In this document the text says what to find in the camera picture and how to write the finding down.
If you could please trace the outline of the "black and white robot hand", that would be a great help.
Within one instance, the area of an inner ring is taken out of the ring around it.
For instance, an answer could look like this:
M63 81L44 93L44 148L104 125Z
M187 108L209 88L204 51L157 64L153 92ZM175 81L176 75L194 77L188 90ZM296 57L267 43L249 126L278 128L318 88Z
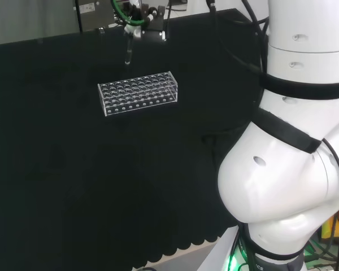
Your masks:
M166 40L171 1L111 1L111 5L130 40Z

